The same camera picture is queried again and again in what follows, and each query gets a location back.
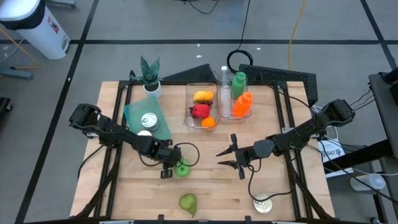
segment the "green plant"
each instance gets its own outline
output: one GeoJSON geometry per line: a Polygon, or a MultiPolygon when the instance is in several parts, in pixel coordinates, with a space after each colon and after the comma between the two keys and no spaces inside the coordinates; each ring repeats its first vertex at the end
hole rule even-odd
{"type": "Polygon", "coordinates": [[[141,56],[141,70],[142,76],[136,77],[134,72],[130,74],[130,78],[135,81],[141,81],[146,86],[155,86],[157,82],[160,80],[159,74],[159,65],[160,57],[149,66],[148,62],[141,56]]]}

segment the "potted plant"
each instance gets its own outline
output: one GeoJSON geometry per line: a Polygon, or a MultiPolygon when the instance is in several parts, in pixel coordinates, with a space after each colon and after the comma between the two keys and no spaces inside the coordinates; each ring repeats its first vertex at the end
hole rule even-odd
{"type": "Polygon", "coordinates": [[[147,95],[154,95],[156,98],[162,95],[162,87],[160,86],[159,74],[159,62],[158,58],[151,66],[141,56],[141,71],[142,76],[136,76],[134,72],[130,71],[130,78],[135,81],[141,81],[143,83],[143,89],[147,95]]]}

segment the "orange bottle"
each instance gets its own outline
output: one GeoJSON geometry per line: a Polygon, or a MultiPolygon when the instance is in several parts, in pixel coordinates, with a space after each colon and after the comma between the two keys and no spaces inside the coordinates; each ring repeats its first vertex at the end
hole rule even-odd
{"type": "Polygon", "coordinates": [[[236,118],[242,118],[248,110],[250,110],[252,104],[253,94],[251,92],[244,92],[243,95],[236,100],[232,115],[236,118]]]}

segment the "pear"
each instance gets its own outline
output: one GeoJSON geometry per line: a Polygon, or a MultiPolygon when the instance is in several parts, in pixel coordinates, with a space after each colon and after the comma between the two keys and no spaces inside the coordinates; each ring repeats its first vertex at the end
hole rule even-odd
{"type": "Polygon", "coordinates": [[[197,197],[192,194],[185,194],[180,197],[180,208],[188,211],[189,213],[192,214],[192,217],[196,214],[197,212],[197,197]]]}
{"type": "Polygon", "coordinates": [[[174,167],[174,171],[179,177],[187,177],[190,173],[190,167],[186,166],[189,165],[189,161],[187,161],[186,159],[182,159],[182,163],[183,164],[178,162],[177,165],[174,167]]]}

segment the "white pot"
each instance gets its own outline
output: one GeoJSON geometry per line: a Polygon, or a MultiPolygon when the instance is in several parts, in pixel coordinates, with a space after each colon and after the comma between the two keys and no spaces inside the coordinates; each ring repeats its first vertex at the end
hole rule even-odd
{"type": "Polygon", "coordinates": [[[146,93],[147,96],[153,95],[156,96],[156,98],[159,98],[162,95],[162,86],[160,85],[160,82],[157,82],[159,86],[155,91],[148,91],[145,89],[145,85],[142,85],[142,88],[144,89],[144,92],[146,93]]]}

